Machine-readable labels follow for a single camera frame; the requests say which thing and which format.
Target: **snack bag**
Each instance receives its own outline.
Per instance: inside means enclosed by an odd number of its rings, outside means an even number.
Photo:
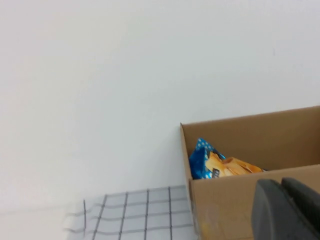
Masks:
[[[212,178],[212,171],[208,169],[205,162],[209,158],[209,153],[214,153],[218,158],[226,159],[220,152],[218,152],[210,143],[203,138],[198,138],[195,149],[189,157],[189,164],[191,175],[193,179],[210,179]]]
[[[218,155],[213,152],[210,152],[205,167],[211,170],[212,178],[263,172],[261,168],[234,157],[221,161]]]

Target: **white background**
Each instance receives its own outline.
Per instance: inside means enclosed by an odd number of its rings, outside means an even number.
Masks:
[[[318,0],[0,0],[0,212],[184,183],[179,123],[320,103]]]

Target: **cardboard box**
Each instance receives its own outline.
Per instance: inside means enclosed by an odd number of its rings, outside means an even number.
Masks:
[[[253,240],[256,181],[293,177],[320,192],[320,106],[181,124],[185,176],[199,238]],[[226,157],[269,171],[193,180],[189,156],[204,138]]]

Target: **cardboard edge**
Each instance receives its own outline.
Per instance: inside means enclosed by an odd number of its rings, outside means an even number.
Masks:
[[[263,116],[267,116],[267,115],[272,116],[272,115],[285,114],[285,113],[296,112],[296,111],[304,112],[304,111],[310,111],[311,109],[320,110],[320,105],[309,106],[309,107],[301,107],[301,108],[294,108],[294,109],[288,109],[288,110],[282,110],[282,111],[257,113],[257,114],[251,114],[251,115],[226,117],[226,118],[220,118],[220,119],[215,119],[215,120],[190,122],[190,123],[181,123],[181,126],[192,127],[192,126],[199,125],[199,124],[210,124],[210,123],[218,123],[218,122],[233,122],[234,120],[250,119],[250,118],[256,118],[256,117],[263,117]]]
[[[257,173],[251,173],[251,174],[234,175],[234,176],[218,177],[218,178],[211,178],[211,179],[198,179],[197,181],[195,181],[193,186],[196,187],[197,185],[201,185],[204,181],[205,182],[234,181],[235,178],[244,179],[244,178],[251,178],[252,176],[261,176],[261,179],[264,179],[264,178],[268,178],[268,176],[273,176],[278,173],[286,174],[286,173],[292,173],[296,171],[314,170],[315,168],[317,169],[319,168],[319,173],[320,173],[320,164],[314,164],[314,165],[308,165],[308,166],[289,167],[284,169],[270,170],[270,171],[257,172]]]
[[[198,221],[197,221],[197,214],[196,214],[196,203],[194,202],[195,196],[193,193],[194,180],[191,176],[184,127],[182,123],[180,123],[180,134],[181,134],[181,146],[182,146],[182,153],[183,153],[183,165],[184,165],[184,171],[185,171],[185,185],[188,193],[187,194],[188,205],[189,205],[189,210],[192,213],[192,223],[193,223],[194,231],[197,235],[199,235],[199,228],[198,228]]]

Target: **white grid surface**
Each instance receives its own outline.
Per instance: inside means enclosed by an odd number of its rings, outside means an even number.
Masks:
[[[68,211],[67,240],[196,240],[185,186],[84,199]]]

